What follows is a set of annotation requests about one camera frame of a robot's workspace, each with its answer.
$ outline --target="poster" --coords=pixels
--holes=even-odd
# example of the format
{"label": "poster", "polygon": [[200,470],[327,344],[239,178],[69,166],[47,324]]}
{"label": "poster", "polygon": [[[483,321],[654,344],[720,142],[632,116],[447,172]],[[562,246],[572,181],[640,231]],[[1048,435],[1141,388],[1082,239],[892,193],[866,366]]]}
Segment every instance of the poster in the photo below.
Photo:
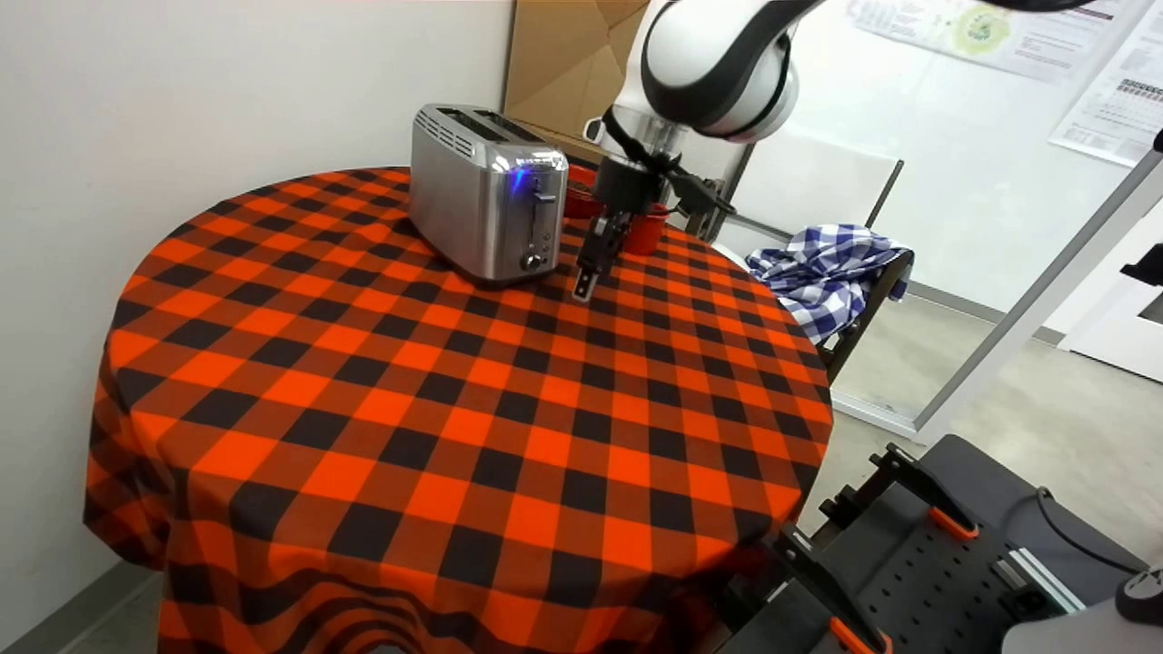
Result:
{"label": "poster", "polygon": [[1054,142],[1113,163],[1138,163],[1163,130],[1163,4],[1135,25],[1107,66],[1088,85]]}
{"label": "poster", "polygon": [[989,69],[1063,79],[1088,66],[1128,0],[1077,13],[1004,13],[981,0],[852,0],[866,34],[940,53]]}

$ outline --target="white wall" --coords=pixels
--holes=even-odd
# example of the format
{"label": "white wall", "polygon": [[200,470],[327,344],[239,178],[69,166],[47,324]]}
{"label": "white wall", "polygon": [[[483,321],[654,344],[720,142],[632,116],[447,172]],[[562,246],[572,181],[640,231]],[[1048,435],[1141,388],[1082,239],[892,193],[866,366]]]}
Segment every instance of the white wall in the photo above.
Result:
{"label": "white wall", "polygon": [[510,0],[0,0],[0,652],[98,578],[84,451],[136,262],[262,181],[499,107]]}
{"label": "white wall", "polygon": [[1007,312],[1128,175],[1049,147],[1144,0],[1128,8],[1099,59],[1049,85],[860,34],[846,0],[829,0],[801,21],[788,128],[906,157],[876,225],[915,246],[920,284]]}

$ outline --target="blue and white plaid fabric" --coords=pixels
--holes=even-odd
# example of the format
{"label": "blue and white plaid fabric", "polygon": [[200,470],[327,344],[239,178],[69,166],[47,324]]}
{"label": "blue and white plaid fabric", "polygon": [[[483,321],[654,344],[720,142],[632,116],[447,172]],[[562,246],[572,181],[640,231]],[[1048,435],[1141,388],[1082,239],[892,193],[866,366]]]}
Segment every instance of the blue and white plaid fabric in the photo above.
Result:
{"label": "blue and white plaid fabric", "polygon": [[791,235],[788,251],[762,246],[744,257],[775,300],[796,317],[812,343],[825,343],[866,312],[876,273],[900,246],[860,225],[813,225]]}

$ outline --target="red and black plaid tablecloth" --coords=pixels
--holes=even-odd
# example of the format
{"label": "red and black plaid tablecloth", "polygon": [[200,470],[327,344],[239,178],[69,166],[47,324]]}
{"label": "red and black plaid tablecloth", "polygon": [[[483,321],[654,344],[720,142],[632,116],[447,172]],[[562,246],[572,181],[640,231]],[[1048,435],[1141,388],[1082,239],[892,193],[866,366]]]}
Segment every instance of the red and black plaid tablecloth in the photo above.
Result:
{"label": "red and black plaid tablecloth", "polygon": [[594,304],[572,256],[476,286],[411,231],[408,172],[341,172],[212,206],[130,278],[89,526],[165,572],[165,652],[636,652],[676,582],[801,510],[829,423],[812,343],[699,239]]}

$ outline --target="toaster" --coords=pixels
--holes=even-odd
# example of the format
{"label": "toaster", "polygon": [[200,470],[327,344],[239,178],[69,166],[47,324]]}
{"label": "toaster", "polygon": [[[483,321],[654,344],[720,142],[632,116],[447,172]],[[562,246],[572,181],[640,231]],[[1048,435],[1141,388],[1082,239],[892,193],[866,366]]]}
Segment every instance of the toaster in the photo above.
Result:
{"label": "toaster", "polygon": [[555,271],[568,157],[513,119],[427,107],[411,125],[411,222],[492,284]]}

